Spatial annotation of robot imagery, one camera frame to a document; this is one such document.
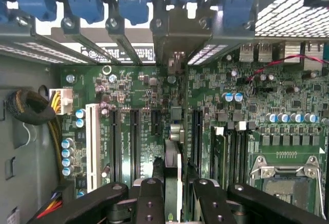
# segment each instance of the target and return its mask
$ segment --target motherboard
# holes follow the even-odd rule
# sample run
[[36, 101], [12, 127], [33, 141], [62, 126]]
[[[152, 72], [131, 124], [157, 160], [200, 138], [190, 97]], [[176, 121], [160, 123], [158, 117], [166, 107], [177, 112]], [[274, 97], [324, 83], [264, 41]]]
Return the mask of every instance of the motherboard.
[[[63, 138], [71, 143], [63, 149], [77, 197], [112, 181], [132, 186], [152, 177], [171, 141], [185, 186], [189, 165], [224, 189], [247, 183], [323, 215], [329, 69], [304, 59], [262, 69], [269, 61], [241, 55], [185, 66], [178, 75], [165, 66], [63, 66], [74, 107], [63, 116]], [[191, 219], [188, 207], [181, 212]], [[167, 220], [178, 215], [169, 212]]]

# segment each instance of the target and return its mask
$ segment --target power connector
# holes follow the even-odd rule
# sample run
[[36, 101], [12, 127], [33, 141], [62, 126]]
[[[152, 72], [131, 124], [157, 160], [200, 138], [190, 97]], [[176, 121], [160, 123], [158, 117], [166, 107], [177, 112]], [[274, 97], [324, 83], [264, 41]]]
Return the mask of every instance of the power connector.
[[56, 112], [57, 115], [65, 115], [73, 112], [73, 90], [72, 89], [50, 89], [50, 97], [54, 92], [59, 92], [60, 109]]

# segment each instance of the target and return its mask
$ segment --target white pci slot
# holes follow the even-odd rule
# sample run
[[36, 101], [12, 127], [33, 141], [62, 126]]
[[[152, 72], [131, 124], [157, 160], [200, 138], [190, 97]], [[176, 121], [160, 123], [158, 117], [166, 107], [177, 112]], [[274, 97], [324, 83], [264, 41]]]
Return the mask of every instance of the white pci slot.
[[99, 104], [86, 105], [87, 192], [101, 186], [101, 132]]

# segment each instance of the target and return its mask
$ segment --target white power connector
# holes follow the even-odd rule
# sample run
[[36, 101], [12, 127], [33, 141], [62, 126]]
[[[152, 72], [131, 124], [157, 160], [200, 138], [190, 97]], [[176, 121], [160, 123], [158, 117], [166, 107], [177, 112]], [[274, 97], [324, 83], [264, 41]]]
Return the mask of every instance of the white power connector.
[[57, 115], [65, 115], [73, 112], [73, 90], [72, 89], [50, 89], [49, 96], [54, 92], [60, 92], [61, 108]]

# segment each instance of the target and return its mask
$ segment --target red wire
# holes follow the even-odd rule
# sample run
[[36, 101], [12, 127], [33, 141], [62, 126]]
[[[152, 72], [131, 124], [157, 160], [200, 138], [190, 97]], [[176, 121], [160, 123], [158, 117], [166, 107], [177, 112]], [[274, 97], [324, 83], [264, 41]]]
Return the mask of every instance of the red wire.
[[46, 210], [46, 211], [42, 212], [42, 213], [41, 213], [40, 215], [38, 215], [36, 218], [39, 219], [39, 218], [41, 218], [41, 217], [43, 217], [43, 216], [49, 214], [50, 212], [53, 212], [53, 211], [59, 209], [59, 208], [61, 208], [61, 207], [62, 207], [62, 201], [59, 201], [59, 202], [57, 202], [53, 207], [51, 207], [49, 210]]
[[262, 71], [264, 71], [267, 67], [270, 67], [270, 66], [274, 66], [274, 65], [278, 65], [278, 64], [281, 64], [283, 63], [285, 60], [287, 59], [292, 59], [292, 58], [305, 58], [305, 59], [308, 59], [308, 60], [311, 60], [311, 61], [317, 61], [317, 62], [320, 62], [320, 63], [328, 63], [328, 61], [324, 61], [324, 60], [320, 60], [318, 58], [315, 58], [315, 57], [309, 57], [309, 56], [306, 56], [306, 55], [303, 55], [303, 54], [295, 54], [295, 55], [289, 55], [287, 56], [286, 58], [282, 58], [282, 59], [279, 59], [277, 61], [273, 61], [269, 64], [267, 64], [266, 66], [256, 70], [253, 72], [253, 74], [247, 78], [247, 81], [251, 81], [253, 79], [253, 77], [259, 73], [261, 73]]

